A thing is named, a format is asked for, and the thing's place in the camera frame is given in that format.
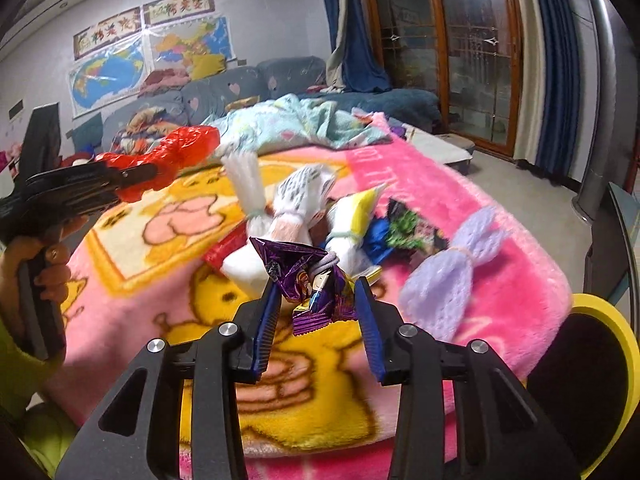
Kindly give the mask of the person's left hand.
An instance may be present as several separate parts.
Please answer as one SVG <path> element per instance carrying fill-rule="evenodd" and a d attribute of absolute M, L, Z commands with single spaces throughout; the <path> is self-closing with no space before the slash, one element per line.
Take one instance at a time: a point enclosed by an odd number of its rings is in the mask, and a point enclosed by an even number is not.
<path fill-rule="evenodd" d="M 20 278 L 21 266 L 44 252 L 44 268 L 34 276 Z M 1 254 L 1 353 L 17 352 L 26 339 L 21 290 L 35 287 L 39 297 L 60 304 L 67 297 L 70 250 L 63 242 L 47 243 L 33 236 L 17 236 Z"/>

